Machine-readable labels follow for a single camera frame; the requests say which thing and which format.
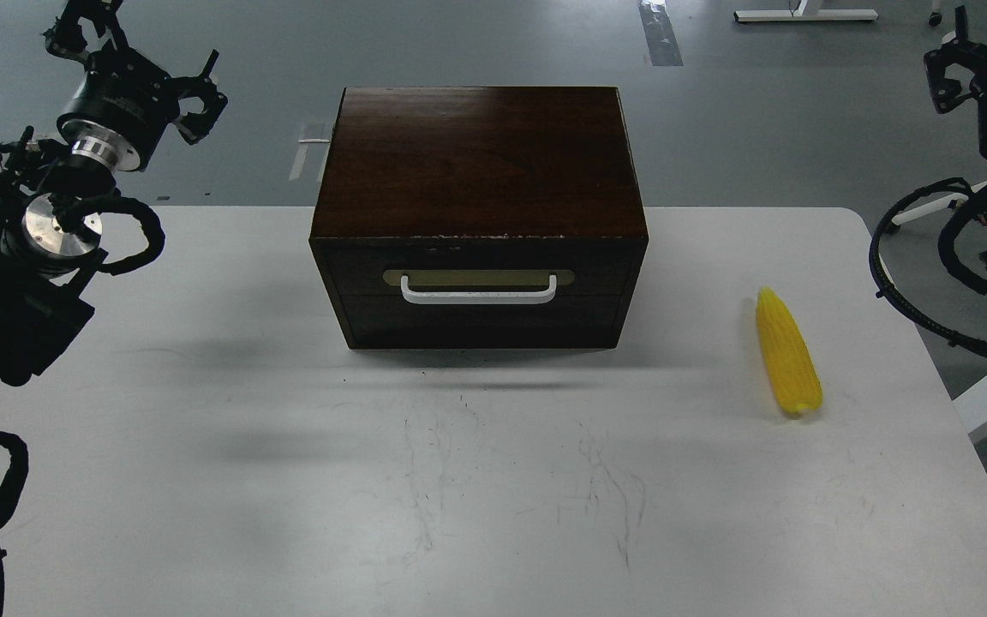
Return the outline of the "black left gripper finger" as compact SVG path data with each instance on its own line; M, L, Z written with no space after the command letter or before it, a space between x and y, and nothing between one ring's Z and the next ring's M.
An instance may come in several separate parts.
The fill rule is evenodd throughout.
M196 145L203 141L212 132L228 105L226 95L218 90L212 80L212 70L218 58L219 51L211 50L199 74L170 78L170 93L177 103L184 100L197 100L202 103L202 109L199 111L182 113L173 121L177 132L188 145Z
M89 22L98 41L99 51L126 51L127 38L117 13L123 1L66 1L63 11L43 32L48 54L87 66L93 51L82 22Z

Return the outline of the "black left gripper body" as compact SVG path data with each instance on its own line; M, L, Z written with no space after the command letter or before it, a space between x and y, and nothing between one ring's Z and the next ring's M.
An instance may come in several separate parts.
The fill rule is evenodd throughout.
M140 52L95 51L85 78L57 119L60 136L79 156L110 171L144 171L168 126L182 113L202 109L197 100L177 103L175 78Z

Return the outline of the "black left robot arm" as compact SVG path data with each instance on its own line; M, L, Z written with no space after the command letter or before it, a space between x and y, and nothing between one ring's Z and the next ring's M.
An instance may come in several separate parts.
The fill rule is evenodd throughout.
M149 204L122 195L118 172L147 168L175 128L194 145L211 133L228 98L212 80L212 50L199 74L170 75L129 45L118 1L67 1L45 51L85 75L56 122L0 143L0 381L43 374L85 328L94 308L81 294L99 273L122 276L156 261L167 236ZM30 472L27 444L0 431L0 531L15 515ZM0 614L5 550L0 542Z

